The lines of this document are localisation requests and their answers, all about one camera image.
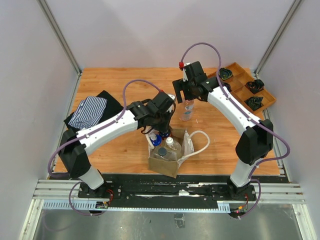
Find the pink cap clear bottle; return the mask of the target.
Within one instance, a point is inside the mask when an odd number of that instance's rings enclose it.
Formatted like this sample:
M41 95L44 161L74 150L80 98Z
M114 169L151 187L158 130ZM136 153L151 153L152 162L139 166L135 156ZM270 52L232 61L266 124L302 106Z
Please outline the pink cap clear bottle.
M181 121L189 121L194 113L194 106L195 102L194 100L184 100L181 104L181 114L180 114L180 120Z

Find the white cap clear bottle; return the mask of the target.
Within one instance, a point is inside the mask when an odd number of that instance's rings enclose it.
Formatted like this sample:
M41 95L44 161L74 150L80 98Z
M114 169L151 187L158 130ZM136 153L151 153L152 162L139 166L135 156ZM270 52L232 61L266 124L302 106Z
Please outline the white cap clear bottle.
M172 152L175 152L176 154L182 153L182 146L178 141L174 140L172 137L167 137L165 139L164 147Z

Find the wooden divided tray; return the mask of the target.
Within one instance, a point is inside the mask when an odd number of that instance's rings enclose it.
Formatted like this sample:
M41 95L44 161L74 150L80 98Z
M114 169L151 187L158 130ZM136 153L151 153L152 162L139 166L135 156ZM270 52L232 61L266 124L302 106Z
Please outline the wooden divided tray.
M224 68L230 73L222 74L222 82L227 84L230 94L254 115L261 117L262 112L276 102L262 81L254 79L236 62Z

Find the black garment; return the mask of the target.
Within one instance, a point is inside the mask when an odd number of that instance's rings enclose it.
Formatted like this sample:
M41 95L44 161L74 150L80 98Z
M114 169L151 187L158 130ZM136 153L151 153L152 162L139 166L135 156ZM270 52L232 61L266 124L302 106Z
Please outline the black garment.
M106 107L104 109L103 115L102 115L101 119L99 120L98 124L100 124L100 123L102 123L102 122L114 117L115 115L119 114L124 108L112 95L110 95L105 90L100 92L97 96L93 96L93 97L100 97L100 98L104 98L104 99L107 100L107 105L106 105ZM71 119L73 113L71 113L64 120L64 123L65 123L65 125L67 126L68 129L72 129L74 132L77 132L77 131L80 131L80 129L77 129L77 128L74 128L74 127L71 127L71 126L68 125L68 122Z

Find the blue striped shirt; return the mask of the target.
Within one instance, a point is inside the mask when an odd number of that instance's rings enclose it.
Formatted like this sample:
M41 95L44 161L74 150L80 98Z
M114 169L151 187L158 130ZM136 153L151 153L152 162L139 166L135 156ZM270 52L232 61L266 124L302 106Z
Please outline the blue striped shirt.
M68 125L79 130L94 127L102 118L107 102L102 97L88 96L79 103Z

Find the blue orange pump bottle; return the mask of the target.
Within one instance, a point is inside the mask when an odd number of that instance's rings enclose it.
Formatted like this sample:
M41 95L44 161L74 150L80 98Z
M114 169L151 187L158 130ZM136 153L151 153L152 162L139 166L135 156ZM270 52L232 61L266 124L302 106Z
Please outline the blue orange pump bottle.
M164 140L164 139L170 137L172 133L171 133L171 130L169 129L168 131L159 131L158 134Z

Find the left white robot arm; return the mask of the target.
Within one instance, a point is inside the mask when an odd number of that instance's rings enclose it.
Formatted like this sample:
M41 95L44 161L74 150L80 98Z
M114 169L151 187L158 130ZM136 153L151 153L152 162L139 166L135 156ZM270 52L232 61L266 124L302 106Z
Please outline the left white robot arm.
M65 131L58 156L72 179L83 181L91 194L101 198L107 193L107 185L102 174L91 165L89 155L115 138L140 128L169 132L175 107L175 96L163 91L153 99L132 102L124 111L94 127Z

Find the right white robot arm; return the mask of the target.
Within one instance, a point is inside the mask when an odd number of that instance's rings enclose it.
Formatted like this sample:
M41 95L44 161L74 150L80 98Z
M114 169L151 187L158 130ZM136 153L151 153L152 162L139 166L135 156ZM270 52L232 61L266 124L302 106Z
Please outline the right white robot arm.
M217 108L235 127L240 139L235 147L238 161L227 180L226 193L232 200L240 199L251 182L256 164L273 148L273 124L243 107L215 77L208 77L200 62L179 63L181 79L172 85L177 102L198 99Z

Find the canvas burlap tote bag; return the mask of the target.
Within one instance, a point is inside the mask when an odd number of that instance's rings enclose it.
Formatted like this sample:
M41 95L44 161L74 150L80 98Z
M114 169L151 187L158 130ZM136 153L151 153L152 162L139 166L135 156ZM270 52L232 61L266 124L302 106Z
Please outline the canvas burlap tote bag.
M202 134L206 137L203 148L195 150L192 137ZM176 178L181 165L190 157L195 156L210 144L209 136L201 130L188 133L186 129L173 128L169 137L161 137L159 133L151 133L148 139L148 169L152 172Z

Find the rolled dark blue tie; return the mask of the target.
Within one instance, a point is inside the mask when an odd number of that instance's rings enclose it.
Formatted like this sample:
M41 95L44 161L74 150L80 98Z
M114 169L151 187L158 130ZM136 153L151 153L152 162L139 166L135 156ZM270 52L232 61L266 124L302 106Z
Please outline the rolled dark blue tie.
M218 71L218 76L222 81L226 81L226 80L228 80L228 79L233 77L233 73L232 73L231 70L222 67Z

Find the grey cap square bottle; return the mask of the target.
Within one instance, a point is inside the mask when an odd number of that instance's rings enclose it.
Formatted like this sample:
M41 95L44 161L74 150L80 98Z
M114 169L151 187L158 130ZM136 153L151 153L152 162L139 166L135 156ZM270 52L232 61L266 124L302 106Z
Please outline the grey cap square bottle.
M150 156L152 158L167 162L176 162L178 160L177 154L175 152L158 146L152 151Z

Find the rolled black orange tie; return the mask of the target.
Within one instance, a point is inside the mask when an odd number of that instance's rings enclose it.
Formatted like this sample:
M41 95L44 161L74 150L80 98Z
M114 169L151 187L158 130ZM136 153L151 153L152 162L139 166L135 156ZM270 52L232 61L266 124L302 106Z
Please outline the rolled black orange tie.
M257 94L264 89L265 84L262 80L255 79L254 81L248 81L245 86L252 94Z

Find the rolled black dotted tie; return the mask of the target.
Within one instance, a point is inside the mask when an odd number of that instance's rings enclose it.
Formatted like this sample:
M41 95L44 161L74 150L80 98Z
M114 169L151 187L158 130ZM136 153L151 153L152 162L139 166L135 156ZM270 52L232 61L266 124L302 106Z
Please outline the rolled black dotted tie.
M246 99L244 102L252 111L256 111L260 109L263 106L263 97L261 96L252 96L248 99Z

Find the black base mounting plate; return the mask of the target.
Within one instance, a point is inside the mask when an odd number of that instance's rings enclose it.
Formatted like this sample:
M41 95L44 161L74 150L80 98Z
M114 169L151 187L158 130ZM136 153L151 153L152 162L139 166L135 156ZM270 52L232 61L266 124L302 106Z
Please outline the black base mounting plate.
M253 185L236 190L227 175L179 174L172 178L160 174L104 173L104 184L92 190L81 183L77 196L111 200L112 207L211 209L218 201L255 201Z

